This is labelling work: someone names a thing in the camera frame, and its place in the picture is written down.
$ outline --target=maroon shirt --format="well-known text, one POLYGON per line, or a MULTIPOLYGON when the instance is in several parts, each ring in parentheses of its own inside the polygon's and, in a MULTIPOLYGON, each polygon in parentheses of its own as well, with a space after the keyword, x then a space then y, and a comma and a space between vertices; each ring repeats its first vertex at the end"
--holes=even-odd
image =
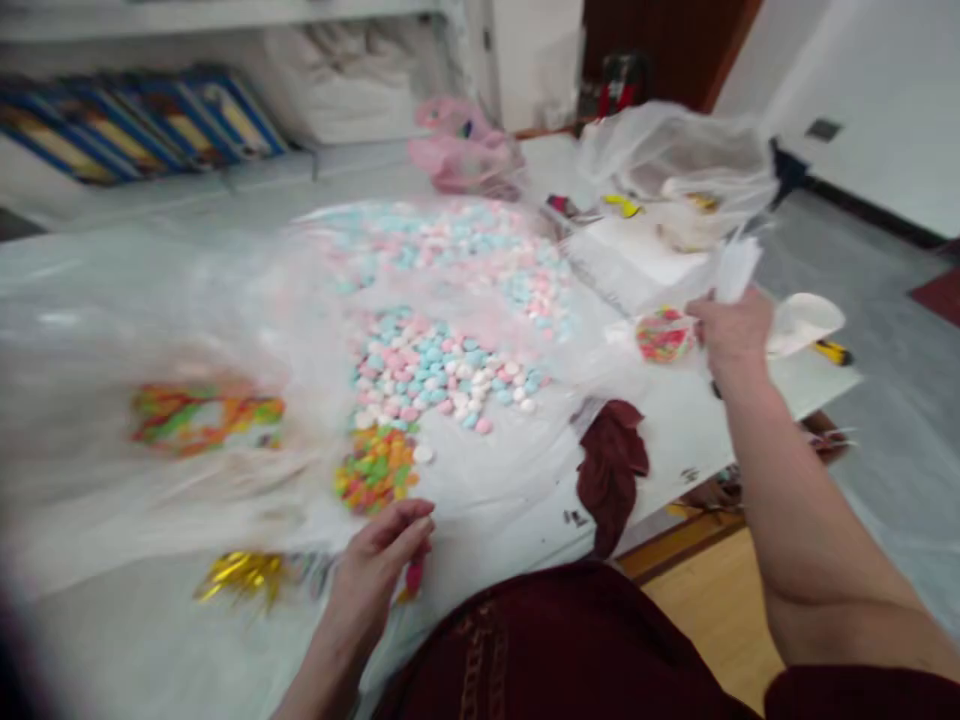
MULTIPOLYGON (((796 667, 768 720, 960 718, 960 685, 913 670, 796 667)), ((451 613, 394 678, 380 720, 756 718, 627 578, 582 563, 524 575, 451 613)))

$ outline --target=sleeve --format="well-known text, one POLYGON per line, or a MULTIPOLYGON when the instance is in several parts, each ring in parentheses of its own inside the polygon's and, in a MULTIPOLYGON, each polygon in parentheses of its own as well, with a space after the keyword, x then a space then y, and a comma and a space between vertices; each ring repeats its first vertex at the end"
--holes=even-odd
POLYGON ((960 685, 918 670, 859 665, 799 666, 764 698, 767 720, 960 718, 960 685))

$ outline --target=hand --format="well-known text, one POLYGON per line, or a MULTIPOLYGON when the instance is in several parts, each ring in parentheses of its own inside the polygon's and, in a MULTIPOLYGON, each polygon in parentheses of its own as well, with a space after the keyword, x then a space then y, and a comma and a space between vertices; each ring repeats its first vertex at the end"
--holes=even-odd
POLYGON ((433 508, 426 500, 393 503, 353 536, 340 558, 318 634, 335 629, 362 654, 373 652, 401 571, 430 552, 433 508))
POLYGON ((766 377, 773 304, 755 286, 733 305, 694 300, 686 312, 703 324, 710 370, 721 386, 731 375, 766 377))

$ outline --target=wooden door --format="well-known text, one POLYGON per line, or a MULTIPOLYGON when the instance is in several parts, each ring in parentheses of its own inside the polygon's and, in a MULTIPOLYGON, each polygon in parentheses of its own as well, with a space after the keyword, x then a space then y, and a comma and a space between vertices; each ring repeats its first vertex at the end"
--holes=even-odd
POLYGON ((585 0, 584 77, 602 79, 603 58, 639 50, 648 93, 710 112, 762 0, 585 0))

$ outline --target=wooden floor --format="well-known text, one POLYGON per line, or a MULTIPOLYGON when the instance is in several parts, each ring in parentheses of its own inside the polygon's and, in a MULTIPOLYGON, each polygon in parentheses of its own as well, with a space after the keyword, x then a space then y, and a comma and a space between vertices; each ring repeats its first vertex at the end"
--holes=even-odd
POLYGON ((783 663, 764 619, 750 531, 738 530, 642 587, 697 646, 724 690, 762 714, 764 692, 783 663))

